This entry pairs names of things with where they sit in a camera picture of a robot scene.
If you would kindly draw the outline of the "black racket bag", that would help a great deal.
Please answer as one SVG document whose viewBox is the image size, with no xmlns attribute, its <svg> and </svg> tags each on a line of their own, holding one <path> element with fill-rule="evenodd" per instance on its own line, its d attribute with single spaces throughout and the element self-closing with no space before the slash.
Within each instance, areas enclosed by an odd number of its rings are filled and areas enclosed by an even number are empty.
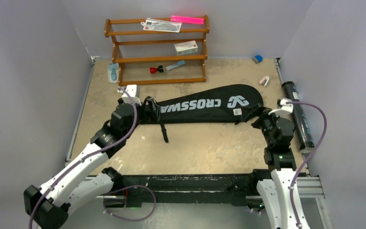
<svg viewBox="0 0 366 229">
<path fill-rule="evenodd" d="M 232 84 L 165 101 L 148 96 L 153 110 L 153 124 L 239 123 L 244 121 L 244 107 L 264 105 L 259 91 L 246 84 Z"/>
</svg>

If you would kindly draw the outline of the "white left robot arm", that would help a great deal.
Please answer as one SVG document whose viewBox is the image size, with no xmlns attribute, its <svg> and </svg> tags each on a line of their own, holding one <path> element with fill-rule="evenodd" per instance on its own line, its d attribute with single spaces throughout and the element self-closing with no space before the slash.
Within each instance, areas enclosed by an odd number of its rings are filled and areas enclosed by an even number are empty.
<svg viewBox="0 0 366 229">
<path fill-rule="evenodd" d="M 120 151 L 139 124 L 142 104 L 120 103 L 92 137 L 90 142 L 57 175 L 40 186 L 31 185 L 23 192 L 28 228 L 37 224 L 42 229 L 59 229 L 76 210 L 95 197 L 118 195 L 139 185 L 126 186 L 123 176 L 107 167 L 93 179 L 86 177 Z"/>
</svg>

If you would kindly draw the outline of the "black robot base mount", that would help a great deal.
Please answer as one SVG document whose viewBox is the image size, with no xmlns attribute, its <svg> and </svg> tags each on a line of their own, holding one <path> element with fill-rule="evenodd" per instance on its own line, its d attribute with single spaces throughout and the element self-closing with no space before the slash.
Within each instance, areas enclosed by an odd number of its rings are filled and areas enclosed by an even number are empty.
<svg viewBox="0 0 366 229">
<path fill-rule="evenodd" d="M 258 196 L 257 182 L 268 177 L 267 169 L 243 174 L 122 175 L 112 167 L 102 170 L 114 182 L 116 196 L 126 196 L 126 206 L 143 203 L 230 204 L 247 206 L 247 197 Z"/>
</svg>

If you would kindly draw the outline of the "black shuttlecock tube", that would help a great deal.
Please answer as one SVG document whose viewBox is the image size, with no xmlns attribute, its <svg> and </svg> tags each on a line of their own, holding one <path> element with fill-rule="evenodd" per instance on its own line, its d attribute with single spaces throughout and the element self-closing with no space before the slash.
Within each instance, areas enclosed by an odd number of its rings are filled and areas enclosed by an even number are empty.
<svg viewBox="0 0 366 229">
<path fill-rule="evenodd" d="M 284 82 L 282 83 L 281 87 L 286 95 L 286 98 L 292 100 L 293 102 L 300 102 L 298 91 L 294 82 Z M 299 151 L 302 154 L 309 154 L 314 150 L 315 145 L 306 121 L 305 113 L 300 104 L 294 104 L 293 106 L 294 109 L 292 118 L 295 124 L 295 130 L 299 142 Z"/>
</svg>

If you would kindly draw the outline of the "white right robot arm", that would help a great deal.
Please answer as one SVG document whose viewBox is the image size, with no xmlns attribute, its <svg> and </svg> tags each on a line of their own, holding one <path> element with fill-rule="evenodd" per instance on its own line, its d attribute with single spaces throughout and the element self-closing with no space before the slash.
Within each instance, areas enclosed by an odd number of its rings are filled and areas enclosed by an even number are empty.
<svg viewBox="0 0 366 229">
<path fill-rule="evenodd" d="M 256 176 L 249 180 L 248 187 L 262 198 L 264 208 L 273 229 L 308 229 L 296 179 L 296 163 L 291 141 L 295 125 L 284 118 L 290 114 L 290 106 L 269 109 L 261 104 L 251 108 L 250 115 L 257 119 L 251 124 L 260 129 L 266 141 L 264 161 L 268 177 Z"/>
</svg>

